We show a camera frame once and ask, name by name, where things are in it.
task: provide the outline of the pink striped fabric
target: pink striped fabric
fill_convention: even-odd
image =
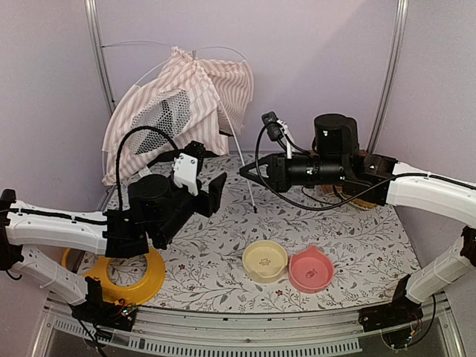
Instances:
[[[161,101],[183,91],[190,101],[190,119],[173,136],[178,148],[185,147],[191,141],[198,141],[217,155],[228,154],[228,139],[219,133],[220,130],[231,133],[224,110],[238,134],[243,127],[246,105],[253,94],[251,69],[244,62],[194,60],[188,52],[173,48],[169,61],[158,77],[142,87],[132,86],[109,121],[103,142],[103,151],[108,154],[106,174],[103,177],[105,185],[115,183],[115,161],[120,141],[135,126],[138,118],[145,118],[150,109]],[[144,136],[143,133],[136,133],[130,140],[140,134]],[[165,144],[137,154],[128,144],[124,145],[120,154],[121,179],[130,177],[159,153],[168,150],[171,147]]]
[[[246,61],[236,63],[214,59],[199,59],[199,63],[211,78],[222,101],[222,106],[218,108],[220,130],[233,134],[226,118],[228,114],[235,134],[239,135],[245,125],[246,106],[253,98],[253,73],[249,64]]]

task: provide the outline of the mesh panel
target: mesh panel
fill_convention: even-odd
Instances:
[[[165,131],[171,138],[181,133],[190,119],[190,99],[183,90],[166,91],[156,96],[151,104],[132,120],[131,129],[137,126],[154,126]],[[134,155],[144,154],[165,145],[167,139],[157,132],[144,130],[129,139]]]

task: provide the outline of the floral tablecloth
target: floral tablecloth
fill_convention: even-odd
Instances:
[[[251,162],[251,156],[245,157]],[[221,208],[207,219],[195,214],[166,251],[167,276],[160,292],[147,306],[212,312],[296,312],[336,309],[390,300],[396,281],[419,268],[395,210],[361,210],[345,205],[310,212],[286,204],[266,189],[252,185],[258,214],[251,208],[245,179],[238,176],[237,155],[205,159],[200,179],[206,184],[228,173]],[[168,174],[171,163],[158,164],[154,173]],[[123,187],[125,206],[127,195]],[[299,187],[288,196],[306,205]],[[335,197],[321,199],[335,202]],[[108,208],[116,208],[116,193]],[[257,284],[242,269],[241,256],[261,239],[280,243],[288,255],[314,244],[333,261],[335,277],[325,291],[308,295],[292,287],[287,275],[276,283]],[[80,273],[94,264],[86,254]],[[109,276],[118,285],[132,285],[146,270],[144,257],[115,260]]]

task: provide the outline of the vent grille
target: vent grille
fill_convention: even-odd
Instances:
[[[76,335],[81,338],[89,337],[86,331],[76,321],[56,318],[54,327],[60,331]],[[92,327],[88,327],[91,334],[94,333]],[[103,343],[109,343],[103,338],[98,338]],[[331,342],[326,344],[309,344],[292,347],[203,347],[183,344],[171,344],[169,342],[157,341],[151,338],[124,336],[126,344],[115,345],[128,350],[147,352],[150,355],[165,357],[315,357],[315,356],[342,356],[350,353],[361,352],[357,338],[344,341]]]

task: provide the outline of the pink bowl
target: pink bowl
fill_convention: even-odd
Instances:
[[[293,255],[289,261],[289,280],[300,292],[320,292],[333,278],[334,265],[315,245]]]

